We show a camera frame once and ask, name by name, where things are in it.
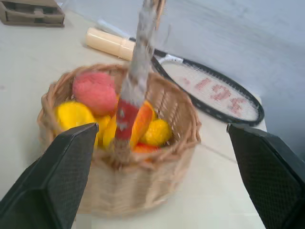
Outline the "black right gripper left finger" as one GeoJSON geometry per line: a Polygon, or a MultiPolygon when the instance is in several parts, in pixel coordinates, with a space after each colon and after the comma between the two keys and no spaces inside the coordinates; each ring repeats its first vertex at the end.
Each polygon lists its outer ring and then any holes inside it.
{"type": "Polygon", "coordinates": [[[59,134],[0,202],[2,229],[70,229],[91,166],[96,123],[59,134]]]}

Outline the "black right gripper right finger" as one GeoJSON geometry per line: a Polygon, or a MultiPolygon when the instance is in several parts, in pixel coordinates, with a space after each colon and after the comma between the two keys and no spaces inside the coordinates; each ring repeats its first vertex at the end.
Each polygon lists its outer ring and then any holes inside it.
{"type": "Polygon", "coordinates": [[[267,229],[305,227],[305,162],[279,137],[227,126],[243,184],[267,229]]]}

